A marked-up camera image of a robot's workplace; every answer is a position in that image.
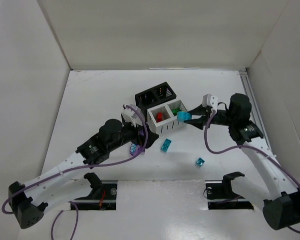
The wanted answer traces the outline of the teal long lego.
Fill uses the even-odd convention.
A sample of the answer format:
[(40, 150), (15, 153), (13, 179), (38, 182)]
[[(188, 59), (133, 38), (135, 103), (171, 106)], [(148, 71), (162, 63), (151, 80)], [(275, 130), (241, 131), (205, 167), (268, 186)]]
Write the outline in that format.
[(161, 151), (167, 152), (171, 142), (172, 141), (170, 139), (165, 139), (165, 141), (163, 142), (163, 144), (161, 146)]

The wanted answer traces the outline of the teal lego brick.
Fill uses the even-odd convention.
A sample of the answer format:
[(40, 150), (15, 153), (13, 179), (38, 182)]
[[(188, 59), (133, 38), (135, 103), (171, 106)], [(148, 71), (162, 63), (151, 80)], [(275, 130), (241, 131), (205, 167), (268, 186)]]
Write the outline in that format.
[(192, 115), (188, 112), (179, 111), (177, 112), (177, 121), (184, 123), (185, 121), (191, 120)]

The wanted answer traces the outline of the red lego block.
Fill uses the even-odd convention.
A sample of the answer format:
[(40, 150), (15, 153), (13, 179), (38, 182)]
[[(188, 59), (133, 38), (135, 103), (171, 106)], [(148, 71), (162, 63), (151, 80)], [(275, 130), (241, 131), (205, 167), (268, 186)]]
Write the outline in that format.
[(163, 116), (163, 113), (162, 112), (158, 112), (157, 115), (156, 115), (156, 122), (161, 122), (164, 120), (164, 116)]

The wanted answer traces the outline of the green rounded lego block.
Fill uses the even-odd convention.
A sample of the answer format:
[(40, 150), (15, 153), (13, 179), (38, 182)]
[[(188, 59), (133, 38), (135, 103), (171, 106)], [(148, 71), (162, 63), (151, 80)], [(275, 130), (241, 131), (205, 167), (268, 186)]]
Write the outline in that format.
[(172, 114), (173, 114), (174, 116), (176, 116), (177, 113), (178, 113), (178, 112), (181, 112), (181, 111), (182, 111), (182, 110), (181, 110), (180, 108), (174, 108), (174, 109), (171, 110), (171, 112), (172, 112)]

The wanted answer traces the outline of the green lego brick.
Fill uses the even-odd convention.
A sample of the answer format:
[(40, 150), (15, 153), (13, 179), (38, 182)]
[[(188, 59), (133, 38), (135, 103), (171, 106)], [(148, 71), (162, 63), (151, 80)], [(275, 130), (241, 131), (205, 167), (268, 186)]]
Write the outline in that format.
[(172, 110), (172, 113), (173, 113), (174, 116), (176, 116), (177, 113), (180, 112), (180, 111), (181, 111), (180, 109), (174, 109), (174, 110)]

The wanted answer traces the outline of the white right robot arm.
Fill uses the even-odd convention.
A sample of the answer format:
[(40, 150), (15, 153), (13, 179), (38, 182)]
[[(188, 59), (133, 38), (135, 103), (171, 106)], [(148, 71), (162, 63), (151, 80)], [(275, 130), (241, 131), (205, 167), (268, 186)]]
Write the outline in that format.
[[(206, 181), (207, 199), (214, 204), (225, 204), (242, 197), (262, 211), (272, 229), (289, 228), (300, 234), (292, 227), (300, 224), (300, 183), (278, 163), (264, 134), (251, 121), (252, 105), (249, 97), (236, 93), (231, 96), (224, 110), (219, 109), (219, 105), (216, 96), (207, 94), (198, 107), (185, 113), (182, 121), (204, 131), (206, 149), (212, 154), (220, 155), (240, 149), (253, 163), (266, 188), (236, 171), (224, 175), (222, 180)], [(212, 150), (208, 144), (208, 129), (213, 124), (227, 126), (235, 146)]]

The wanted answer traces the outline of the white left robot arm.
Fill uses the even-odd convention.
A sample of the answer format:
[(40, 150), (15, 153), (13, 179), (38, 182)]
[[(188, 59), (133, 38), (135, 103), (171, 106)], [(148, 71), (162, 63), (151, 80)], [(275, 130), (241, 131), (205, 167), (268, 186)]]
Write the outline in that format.
[(8, 204), (21, 229), (27, 229), (53, 208), (83, 197), (97, 197), (103, 183), (92, 171), (109, 159), (110, 153), (134, 143), (150, 148), (158, 139), (148, 125), (110, 119), (66, 160), (26, 183), (8, 187)]

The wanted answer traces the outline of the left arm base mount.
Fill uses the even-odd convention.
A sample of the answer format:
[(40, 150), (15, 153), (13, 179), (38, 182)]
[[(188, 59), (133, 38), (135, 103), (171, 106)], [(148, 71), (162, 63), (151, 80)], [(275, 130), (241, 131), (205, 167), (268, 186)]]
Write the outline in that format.
[(90, 193), (86, 197), (73, 200), (77, 208), (82, 211), (113, 211), (116, 210), (118, 181), (104, 181), (101, 190)]

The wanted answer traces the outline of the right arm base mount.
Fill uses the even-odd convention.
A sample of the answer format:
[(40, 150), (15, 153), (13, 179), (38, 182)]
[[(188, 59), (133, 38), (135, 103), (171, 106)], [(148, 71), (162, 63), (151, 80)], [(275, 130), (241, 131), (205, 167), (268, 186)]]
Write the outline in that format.
[(254, 210), (254, 206), (243, 197), (226, 190), (221, 180), (206, 180), (204, 197), (208, 210)]

